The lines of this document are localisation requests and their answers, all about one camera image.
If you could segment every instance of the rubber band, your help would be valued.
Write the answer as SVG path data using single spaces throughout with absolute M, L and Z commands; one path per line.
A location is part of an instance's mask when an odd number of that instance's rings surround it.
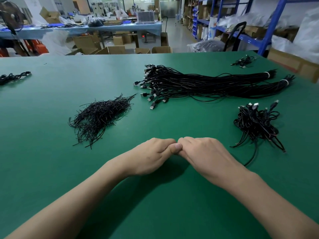
M 270 74 L 268 72 L 264 72 L 264 73 L 267 73 L 268 74 L 268 78 L 270 77 Z
M 280 80 L 280 81 L 282 81 L 282 80 Z M 288 80 L 284 80 L 284 81 L 287 81 L 287 85 L 289 85 L 289 81 Z

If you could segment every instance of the blue tablecloth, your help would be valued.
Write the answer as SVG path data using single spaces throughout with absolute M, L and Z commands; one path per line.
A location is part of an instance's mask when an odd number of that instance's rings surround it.
M 40 27 L 31 27 L 23 28 L 21 31 L 17 32 L 18 39 L 21 40 L 40 40 L 46 32 L 51 32 L 54 28 L 41 29 Z M 68 31 L 69 36 L 77 36 L 82 33 L 89 31 L 107 31 L 107 32 L 116 32 L 116 31 L 138 31 L 146 30 L 147 32 L 153 33 L 160 36 L 162 31 L 162 23 L 160 21 L 154 24 L 122 24 L 115 26 L 103 26 L 97 28 L 90 28 L 88 26 L 79 27 L 79 28 L 59 28 L 62 30 Z M 0 38 L 13 40 L 16 39 L 9 30 L 1 31 Z

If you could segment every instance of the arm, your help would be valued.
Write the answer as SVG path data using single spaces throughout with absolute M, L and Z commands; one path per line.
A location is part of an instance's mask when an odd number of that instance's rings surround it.
M 128 176 L 154 172 L 181 145 L 152 138 L 106 162 L 81 184 L 42 209 L 6 239 L 75 238 L 98 203 Z
M 179 154 L 208 181 L 240 201 L 272 238 L 319 238 L 319 225 L 271 189 L 257 174 L 237 162 L 213 138 L 178 140 Z

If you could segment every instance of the aisle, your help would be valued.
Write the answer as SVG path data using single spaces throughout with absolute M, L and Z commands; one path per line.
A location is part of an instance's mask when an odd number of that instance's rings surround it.
M 166 18 L 163 19 L 162 31 L 165 32 Z M 192 33 L 182 24 L 176 23 L 175 18 L 169 18 L 166 32 L 168 34 L 168 43 L 173 48 L 174 53 L 187 52 L 187 44 L 196 43 L 197 40 Z

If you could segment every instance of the green tabletop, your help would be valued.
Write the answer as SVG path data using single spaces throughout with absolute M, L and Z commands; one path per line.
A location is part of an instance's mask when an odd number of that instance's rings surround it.
M 103 139 L 84 148 L 76 143 L 69 117 L 79 106 L 121 93 L 143 92 L 145 64 L 165 65 L 184 73 L 216 76 L 278 69 L 262 57 L 251 68 L 230 66 L 253 52 L 40 56 L 1 59 L 1 74 L 31 71 L 32 76 L 0 87 L 0 237 L 89 177 L 106 161 L 152 138 L 213 137 L 241 162 L 253 154 L 249 143 L 230 148 L 241 131 L 233 120 L 238 106 L 279 100 L 273 124 L 287 153 L 259 143 L 249 169 L 275 191 L 319 222 L 319 90 L 302 78 L 280 94 L 263 99 L 226 98 L 202 103 L 170 99 L 150 110 L 145 97 L 106 130 Z M 174 156 L 158 171 L 119 184 L 93 213 L 80 238 L 268 238 L 244 206 Z

